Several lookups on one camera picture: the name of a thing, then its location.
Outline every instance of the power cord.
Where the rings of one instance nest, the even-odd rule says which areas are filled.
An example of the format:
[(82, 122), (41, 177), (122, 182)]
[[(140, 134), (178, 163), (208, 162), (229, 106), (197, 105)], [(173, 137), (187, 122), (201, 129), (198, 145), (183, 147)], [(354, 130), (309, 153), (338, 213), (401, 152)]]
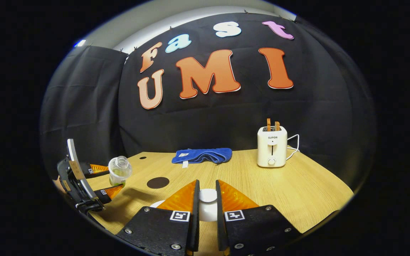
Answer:
[(297, 138), (296, 138), (296, 149), (295, 149), (294, 152), (292, 152), (292, 154), (291, 154), (289, 157), (286, 158), (286, 161), (289, 160), (289, 158), (291, 158), (291, 157), (293, 156), (293, 154), (295, 154), (295, 152), (297, 152), (297, 151), (300, 152), (300, 151), (298, 150), (299, 147), (300, 147), (300, 136), (299, 136), (298, 134), (295, 134), (294, 136), (288, 138), (288, 141), (289, 141), (291, 138), (295, 137), (295, 136), (297, 136)]

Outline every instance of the bolt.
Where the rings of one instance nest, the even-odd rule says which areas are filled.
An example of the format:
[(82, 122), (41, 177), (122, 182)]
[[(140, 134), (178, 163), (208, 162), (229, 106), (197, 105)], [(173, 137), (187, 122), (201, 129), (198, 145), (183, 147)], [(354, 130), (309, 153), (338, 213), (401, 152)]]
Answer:
[(174, 250), (179, 250), (179, 249), (181, 249), (181, 246), (179, 244), (172, 244), (171, 248), (174, 249)]

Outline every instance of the clear bottle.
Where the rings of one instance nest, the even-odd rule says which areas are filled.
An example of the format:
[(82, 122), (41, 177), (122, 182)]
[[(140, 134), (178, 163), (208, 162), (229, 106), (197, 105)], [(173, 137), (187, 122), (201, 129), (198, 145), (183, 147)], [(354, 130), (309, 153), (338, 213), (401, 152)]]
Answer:
[(115, 157), (109, 162), (109, 182), (112, 186), (123, 184), (132, 175), (132, 166), (124, 156)]

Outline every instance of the table surface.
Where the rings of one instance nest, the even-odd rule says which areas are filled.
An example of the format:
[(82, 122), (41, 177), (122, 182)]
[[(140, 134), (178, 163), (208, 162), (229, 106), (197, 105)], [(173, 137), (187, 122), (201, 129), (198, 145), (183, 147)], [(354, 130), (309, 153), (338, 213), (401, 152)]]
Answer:
[[(126, 186), (92, 216), (107, 230), (117, 234), (143, 206), (165, 200), (188, 183), (199, 180), (200, 189), (215, 189), (222, 180), (241, 191), (260, 206), (272, 204), (301, 233), (311, 229), (330, 213), (342, 208), (353, 196), (352, 190), (329, 170), (296, 152), (283, 167), (257, 165), (257, 149), (233, 151), (229, 162), (172, 164), (175, 153), (143, 152), (132, 156), (132, 176)], [(166, 177), (164, 188), (148, 188), (152, 178)], [(93, 190), (110, 187), (109, 176), (89, 178)], [(199, 251), (196, 256), (221, 256), (218, 251), (216, 222), (200, 222)]]

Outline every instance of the black curtain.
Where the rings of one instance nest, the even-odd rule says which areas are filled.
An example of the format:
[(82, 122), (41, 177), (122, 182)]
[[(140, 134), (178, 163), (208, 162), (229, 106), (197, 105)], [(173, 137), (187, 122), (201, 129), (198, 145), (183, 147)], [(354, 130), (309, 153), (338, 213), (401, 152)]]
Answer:
[(75, 47), (47, 86), (40, 116), (44, 167), (58, 177), (57, 162), (74, 139), (80, 161), (107, 165), (124, 155), (118, 127), (118, 89), (126, 53), (103, 47)]
[[(213, 26), (235, 21), (237, 36), (220, 38)], [(284, 26), (293, 40), (275, 34), (264, 21)], [(167, 43), (188, 34), (189, 46), (166, 53)], [(141, 55), (162, 42), (153, 65), (143, 73)], [(271, 89), (270, 72), (259, 48), (283, 50), (291, 89)], [(181, 99), (181, 72), (176, 62), (194, 57), (205, 66), (216, 50), (232, 50), (232, 70), (241, 89), (217, 94), (198, 91)], [(148, 96), (154, 96), (151, 74), (164, 69), (163, 98), (158, 107), (141, 106), (137, 83), (149, 77)], [(279, 121), (288, 136), (300, 135), (300, 150), (355, 189), (370, 166), (376, 123), (371, 97), (358, 67), (335, 42), (301, 18), (293, 22), (262, 14), (221, 14), (188, 22), (160, 34), (132, 52), (123, 68), (119, 90), (119, 119), (128, 155), (142, 151), (228, 147), (256, 149), (257, 130)], [(288, 142), (295, 146), (296, 141)]]

